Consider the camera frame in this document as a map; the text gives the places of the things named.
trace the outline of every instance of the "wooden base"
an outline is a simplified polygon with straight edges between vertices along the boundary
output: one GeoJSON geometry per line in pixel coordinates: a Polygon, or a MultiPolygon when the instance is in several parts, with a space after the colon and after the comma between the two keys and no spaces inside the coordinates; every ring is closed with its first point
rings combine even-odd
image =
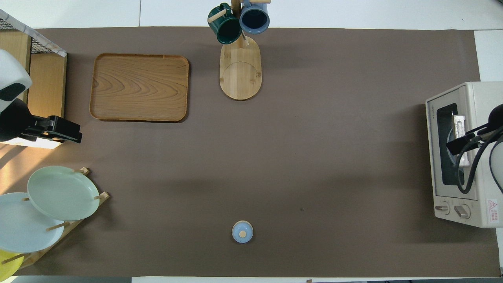
{"type": "MultiPolygon", "coordinates": [[[[110,197],[110,195],[107,192],[102,192],[99,196],[99,199],[100,199],[99,205],[102,205],[103,202],[105,202],[109,197],[110,197]]],[[[59,243],[59,241],[61,241],[61,239],[63,239],[66,235],[68,235],[68,233],[70,233],[71,230],[73,230],[75,227],[77,227],[77,225],[79,225],[82,222],[82,220],[70,221],[68,223],[65,222],[66,224],[65,224],[65,227],[63,230],[63,234],[61,235],[59,240],[54,245],[52,245],[46,249],[43,249],[43,250],[37,251],[37,252],[24,254],[25,258],[24,258],[23,263],[21,264],[21,267],[19,267],[19,269],[24,268],[26,266],[30,266],[33,263],[35,263],[37,260],[39,260],[46,252],[48,252],[52,247],[57,245],[57,243],[59,243]]]]}
{"type": "Polygon", "coordinates": [[[239,47],[239,42],[222,46],[220,53],[220,87],[235,100],[253,97],[262,85],[262,62],[257,43],[246,37],[249,45],[239,47]]]}

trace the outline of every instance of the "mug handle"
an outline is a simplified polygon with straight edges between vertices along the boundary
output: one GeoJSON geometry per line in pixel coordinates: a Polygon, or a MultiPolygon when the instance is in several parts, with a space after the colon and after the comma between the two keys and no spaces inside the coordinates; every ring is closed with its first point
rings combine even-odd
{"type": "Polygon", "coordinates": [[[227,4],[227,3],[220,4],[220,10],[223,11],[224,9],[227,11],[227,13],[225,13],[226,17],[232,16],[232,10],[231,10],[229,4],[227,4]]]}

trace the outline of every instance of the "green mug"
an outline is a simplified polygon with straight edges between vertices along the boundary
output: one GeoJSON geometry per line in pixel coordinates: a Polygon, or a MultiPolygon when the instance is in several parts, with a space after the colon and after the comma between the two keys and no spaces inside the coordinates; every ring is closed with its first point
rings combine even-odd
{"type": "Polygon", "coordinates": [[[213,8],[208,14],[208,18],[223,10],[227,11],[225,15],[208,23],[208,25],[216,34],[218,42],[230,44],[240,37],[241,25],[239,24],[239,19],[232,15],[229,4],[222,3],[220,6],[213,8]]]}

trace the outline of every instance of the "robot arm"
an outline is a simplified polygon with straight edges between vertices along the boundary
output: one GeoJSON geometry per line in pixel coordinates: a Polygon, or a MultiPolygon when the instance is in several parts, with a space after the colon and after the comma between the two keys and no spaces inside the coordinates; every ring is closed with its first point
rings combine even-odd
{"type": "Polygon", "coordinates": [[[503,104],[496,106],[491,111],[487,124],[472,129],[466,132],[464,136],[446,144],[447,149],[452,155],[458,155],[456,158],[456,165],[454,167],[455,175],[458,179],[457,185],[459,191],[464,194],[467,194],[470,191],[480,157],[489,144],[494,142],[495,145],[489,155],[489,168],[496,185],[503,193],[503,188],[501,187],[503,185],[503,104]],[[463,188],[459,179],[460,161],[465,152],[474,149],[479,150],[473,159],[466,187],[463,188]]]}
{"type": "Polygon", "coordinates": [[[21,64],[0,49],[0,142],[16,137],[35,141],[38,137],[63,142],[82,140],[80,125],[58,116],[34,116],[16,97],[32,84],[21,64]]]}
{"type": "Polygon", "coordinates": [[[20,93],[32,85],[32,81],[23,66],[7,51],[1,49],[0,68],[2,68],[0,71],[0,113],[2,113],[20,93]]]}

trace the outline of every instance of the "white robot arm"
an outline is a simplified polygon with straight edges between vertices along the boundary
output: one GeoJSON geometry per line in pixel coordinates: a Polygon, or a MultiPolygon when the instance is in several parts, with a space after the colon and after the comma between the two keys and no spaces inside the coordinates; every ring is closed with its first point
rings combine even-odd
{"type": "Polygon", "coordinates": [[[489,157],[489,165],[496,185],[498,185],[498,188],[503,192],[503,188],[501,187],[503,186],[503,137],[500,137],[492,148],[489,157]]]}
{"type": "Polygon", "coordinates": [[[20,137],[33,142],[44,138],[80,144],[80,125],[58,116],[34,116],[26,103],[16,98],[31,84],[32,80],[23,66],[7,51],[0,49],[0,142],[20,137]]]}
{"type": "Polygon", "coordinates": [[[7,51],[0,49],[0,113],[27,90],[32,81],[23,66],[7,51]]]}

